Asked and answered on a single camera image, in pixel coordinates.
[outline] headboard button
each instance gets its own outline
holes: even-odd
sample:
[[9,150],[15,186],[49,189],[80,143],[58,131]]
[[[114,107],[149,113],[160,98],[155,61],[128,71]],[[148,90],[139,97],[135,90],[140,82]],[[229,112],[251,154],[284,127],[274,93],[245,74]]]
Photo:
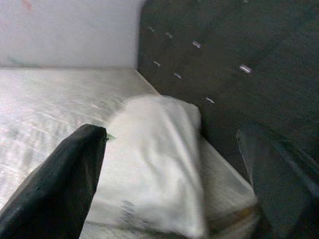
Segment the headboard button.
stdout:
[[154,28],[152,28],[151,26],[148,26],[146,29],[150,30],[151,32],[155,32]]
[[165,32],[165,35],[166,35],[166,36],[168,36],[170,39],[172,39],[172,38],[173,38],[173,35],[172,35],[172,34],[170,34],[168,31],[167,31],[167,32]]
[[158,67],[160,67],[160,63],[159,63],[159,62],[153,61],[153,63],[154,63],[155,65],[157,65]]
[[177,78],[181,79],[181,76],[180,76],[179,73],[175,72],[174,75],[175,75]]
[[201,48],[201,44],[198,42],[198,41],[193,41],[192,43],[191,43],[193,46],[196,46],[197,48]]
[[253,70],[251,68],[249,68],[248,66],[243,65],[243,64],[241,64],[239,66],[239,69],[242,70],[243,72],[245,72],[246,74],[250,74],[253,72]]

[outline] white mattress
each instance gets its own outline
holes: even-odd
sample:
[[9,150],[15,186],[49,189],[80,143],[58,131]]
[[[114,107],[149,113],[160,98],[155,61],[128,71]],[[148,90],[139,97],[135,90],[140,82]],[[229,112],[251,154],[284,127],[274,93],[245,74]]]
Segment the white mattress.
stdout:
[[[76,128],[85,123],[107,128],[110,116],[125,100],[157,94],[137,71],[128,68],[2,69],[0,86],[0,208],[27,175]],[[201,154],[206,211],[218,231],[227,224],[219,225],[221,218],[254,205],[256,199],[250,185],[204,139]],[[252,215],[249,223],[256,219]],[[250,229],[245,224],[242,234]],[[140,239],[163,235],[86,223],[81,238]]]

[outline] dark headboard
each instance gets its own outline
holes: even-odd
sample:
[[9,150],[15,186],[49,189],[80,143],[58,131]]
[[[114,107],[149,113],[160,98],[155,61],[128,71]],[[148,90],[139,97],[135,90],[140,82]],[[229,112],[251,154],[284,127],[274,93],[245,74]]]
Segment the dark headboard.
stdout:
[[138,70],[200,108],[203,135],[245,178],[235,136],[247,122],[318,160],[318,0],[147,1]]

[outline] wall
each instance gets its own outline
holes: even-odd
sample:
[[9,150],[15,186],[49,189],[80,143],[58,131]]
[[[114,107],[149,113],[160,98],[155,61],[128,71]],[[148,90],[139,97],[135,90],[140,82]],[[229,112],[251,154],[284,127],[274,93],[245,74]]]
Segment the wall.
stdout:
[[143,2],[0,1],[0,66],[135,67]]

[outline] pillowcase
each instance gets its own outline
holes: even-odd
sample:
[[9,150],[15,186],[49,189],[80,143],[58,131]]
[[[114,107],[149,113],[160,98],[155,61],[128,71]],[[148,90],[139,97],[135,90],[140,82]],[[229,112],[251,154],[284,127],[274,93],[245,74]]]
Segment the pillowcase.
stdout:
[[130,100],[108,127],[115,138],[87,220],[202,237],[199,127],[194,105],[162,96]]
[[63,140],[0,211],[2,239],[79,238],[98,184],[106,130],[86,124]]

